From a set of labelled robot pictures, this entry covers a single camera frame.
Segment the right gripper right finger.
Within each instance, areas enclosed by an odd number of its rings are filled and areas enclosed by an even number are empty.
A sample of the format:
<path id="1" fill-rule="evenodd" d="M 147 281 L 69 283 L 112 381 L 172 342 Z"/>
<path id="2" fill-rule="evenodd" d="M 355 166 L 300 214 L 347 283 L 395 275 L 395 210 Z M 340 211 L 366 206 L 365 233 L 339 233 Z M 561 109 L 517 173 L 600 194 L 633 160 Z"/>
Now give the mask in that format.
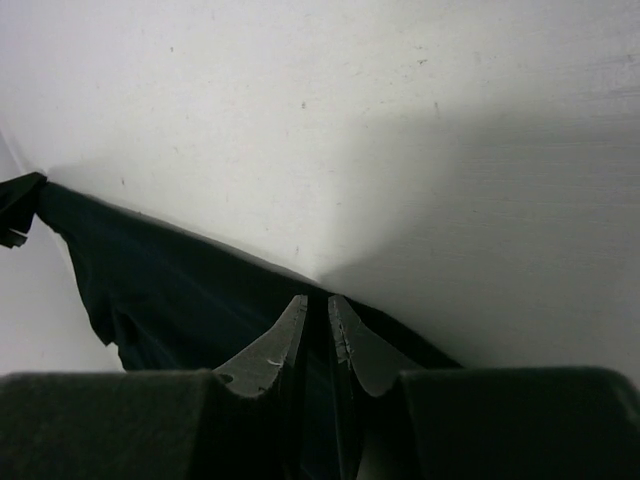
<path id="1" fill-rule="evenodd" d="M 425 369 L 328 302 L 345 479 L 635 479 L 639 392 L 608 369 Z"/>

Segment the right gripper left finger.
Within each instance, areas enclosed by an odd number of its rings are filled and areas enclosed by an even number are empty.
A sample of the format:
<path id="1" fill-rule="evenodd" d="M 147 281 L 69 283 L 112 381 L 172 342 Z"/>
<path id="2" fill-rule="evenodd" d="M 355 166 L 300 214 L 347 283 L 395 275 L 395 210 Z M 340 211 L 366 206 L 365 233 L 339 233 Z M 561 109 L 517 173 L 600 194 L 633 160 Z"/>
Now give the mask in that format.
<path id="1" fill-rule="evenodd" d="M 2 477 L 297 478 L 307 309 L 213 370 L 3 377 Z"/>

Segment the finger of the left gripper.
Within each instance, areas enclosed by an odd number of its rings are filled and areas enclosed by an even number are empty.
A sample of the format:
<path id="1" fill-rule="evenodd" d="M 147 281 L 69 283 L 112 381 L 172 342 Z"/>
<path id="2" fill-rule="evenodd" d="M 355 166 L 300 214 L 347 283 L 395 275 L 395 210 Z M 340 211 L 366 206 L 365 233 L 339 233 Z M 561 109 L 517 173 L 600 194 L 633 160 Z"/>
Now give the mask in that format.
<path id="1" fill-rule="evenodd" d="M 39 192 L 46 183 L 46 176 L 37 172 L 1 183 L 2 246 L 11 249 L 26 242 L 37 210 Z"/>

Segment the black t-shirt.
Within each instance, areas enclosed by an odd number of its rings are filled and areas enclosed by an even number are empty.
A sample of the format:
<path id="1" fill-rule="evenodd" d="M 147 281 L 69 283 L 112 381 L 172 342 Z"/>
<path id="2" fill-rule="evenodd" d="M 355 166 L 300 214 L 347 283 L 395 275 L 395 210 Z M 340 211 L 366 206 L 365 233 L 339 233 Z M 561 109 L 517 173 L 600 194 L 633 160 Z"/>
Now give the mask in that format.
<path id="1" fill-rule="evenodd" d="M 455 362 L 370 306 L 54 183 L 37 216 L 65 241 L 90 324 L 123 367 L 218 369 L 213 436 L 234 479 L 454 479 L 426 373 Z"/>

